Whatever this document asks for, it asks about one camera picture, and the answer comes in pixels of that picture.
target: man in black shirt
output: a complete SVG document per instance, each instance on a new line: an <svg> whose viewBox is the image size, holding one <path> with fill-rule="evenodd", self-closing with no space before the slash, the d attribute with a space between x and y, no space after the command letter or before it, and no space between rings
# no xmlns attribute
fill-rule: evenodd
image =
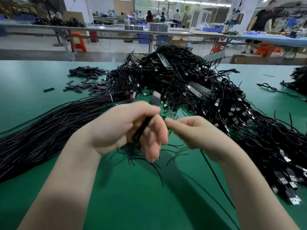
<svg viewBox="0 0 307 230"><path fill-rule="evenodd" d="M260 10L256 17L251 21L251 24L248 28L247 31L264 31L265 30L265 26L268 23L268 30L271 31L271 27L272 27L272 18L274 17L274 11L272 10L276 5L276 1L272 0L270 1L268 7L264 10ZM260 41L258 40L251 40L251 39L247 39L245 41L246 43L255 43L258 44L260 43ZM241 52L242 54L245 54L247 49L248 49L248 45L245 46L245 50L243 52Z"/></svg>

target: worker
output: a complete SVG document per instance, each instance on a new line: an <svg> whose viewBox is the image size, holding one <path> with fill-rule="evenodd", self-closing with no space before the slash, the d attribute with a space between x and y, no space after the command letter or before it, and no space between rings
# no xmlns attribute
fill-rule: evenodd
<svg viewBox="0 0 307 230"><path fill-rule="evenodd" d="M161 15L161 19L160 19L160 22L165 22L165 16L164 16L164 12L162 12L162 15Z"/></svg>
<svg viewBox="0 0 307 230"><path fill-rule="evenodd" d="M154 22L153 19L154 19L153 15L152 15L151 11L149 10L147 12L147 16L146 16L146 23L153 23Z"/></svg>
<svg viewBox="0 0 307 230"><path fill-rule="evenodd" d="M73 133L18 230L82 229L102 155L130 142L146 117L152 119L140 144L148 162L158 160L169 128L190 149L200 148L219 163L242 230L299 229L255 164L230 137L200 116L164 122L160 111L144 101L118 105Z"/></svg>
<svg viewBox="0 0 307 230"><path fill-rule="evenodd" d="M256 17L251 21L250 26L248 27L247 31L264 31L266 28L266 25L268 26L268 31L271 31L272 27L272 18L274 17L274 11L273 8L276 5L276 0L270 1L268 7L265 10L260 10ZM251 40L247 39L245 40L246 43L254 43L259 44L261 41L258 40ZM242 54L246 54L246 51L248 50L249 45L245 46L245 49ZM253 54L253 46L251 46L250 53Z"/></svg>
<svg viewBox="0 0 307 230"><path fill-rule="evenodd" d="M180 15L179 15L179 10L177 9L176 14L174 15L174 20L173 20L173 23L176 24L176 27L177 27L177 23L179 19L180 19Z"/></svg>
<svg viewBox="0 0 307 230"><path fill-rule="evenodd" d="M182 28L185 28L185 26L187 25L187 19L188 19L188 6L185 7L185 11L183 13L183 18L181 21L181 26Z"/></svg>

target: green workbench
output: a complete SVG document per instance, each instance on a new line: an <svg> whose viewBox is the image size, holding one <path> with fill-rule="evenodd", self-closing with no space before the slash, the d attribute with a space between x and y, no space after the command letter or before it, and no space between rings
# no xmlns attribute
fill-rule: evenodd
<svg viewBox="0 0 307 230"><path fill-rule="evenodd" d="M83 93L63 92L68 70L78 66L98 66L114 69L117 63L67 62L67 61L0 61L0 131L5 131L47 110L86 97ZM294 66L230 65L221 64L219 70L236 68L231 80L247 94L247 100L269 116L289 122L306 132L307 103L283 93L258 87L257 82L267 82L279 90L282 80L289 79ZM81 78L74 77L74 84ZM55 90L43 93L43 89ZM169 143L183 144L171 134ZM174 147L163 147L177 151ZM113 166L123 155L109 154L101 160L87 210L84 229L237 229L229 216L238 224L235 210L226 199L209 166L198 150L189 150L166 166L173 153L161 151L157 163L161 166L164 187L157 172L146 162L136 160L135 165L124 160ZM16 229L38 194L56 158L28 172L0 184L0 228ZM210 161L221 184L229 194L226 181L218 164ZM281 201L290 216L302 229L307 229L307 189L299 186L301 205L287 205Z"/></svg>

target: floor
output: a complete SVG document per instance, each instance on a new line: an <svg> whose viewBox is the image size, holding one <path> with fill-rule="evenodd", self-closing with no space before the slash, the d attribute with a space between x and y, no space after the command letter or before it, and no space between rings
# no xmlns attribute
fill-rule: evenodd
<svg viewBox="0 0 307 230"><path fill-rule="evenodd" d="M55 47L56 37L35 37L25 35L9 35L0 37L0 60L50 60L68 61L69 58L65 48ZM212 44L191 44L192 52L199 56L208 55L212 49ZM79 52L77 61L94 62L122 62L128 53L148 53L148 44L139 44L138 41L124 42L123 40L100 39L98 42L86 43L87 52ZM230 45L226 51L226 57L222 63L229 63L234 54L240 54L244 46ZM273 53L271 58L263 59L260 56L246 54L255 57L255 64L276 64L280 53ZM301 65L307 55L297 54L296 59L284 60L284 65Z"/></svg>

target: hand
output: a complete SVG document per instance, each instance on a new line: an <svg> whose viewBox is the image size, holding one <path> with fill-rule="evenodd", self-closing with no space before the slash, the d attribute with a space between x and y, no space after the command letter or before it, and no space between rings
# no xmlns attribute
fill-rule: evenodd
<svg viewBox="0 0 307 230"><path fill-rule="evenodd" d="M168 130L159 112L159 107L145 101L115 106L84 126L88 142L99 154L106 154L131 142L145 118L153 116L140 143L146 159L154 162L159 158L161 144L168 141Z"/></svg>
<svg viewBox="0 0 307 230"><path fill-rule="evenodd" d="M237 146L230 137L201 116L186 117L177 121L167 118L165 124L190 149L203 149L215 162L226 156L229 147Z"/></svg>

